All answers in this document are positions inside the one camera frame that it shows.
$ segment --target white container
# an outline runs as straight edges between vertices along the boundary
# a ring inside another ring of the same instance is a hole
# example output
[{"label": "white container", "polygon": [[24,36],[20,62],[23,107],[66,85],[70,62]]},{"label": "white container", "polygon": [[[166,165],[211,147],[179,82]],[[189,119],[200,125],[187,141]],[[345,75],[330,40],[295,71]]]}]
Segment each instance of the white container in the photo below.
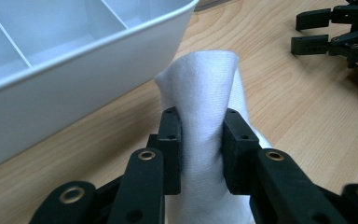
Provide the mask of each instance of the white container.
[{"label": "white container", "polygon": [[0,0],[0,162],[146,82],[198,0]]}]

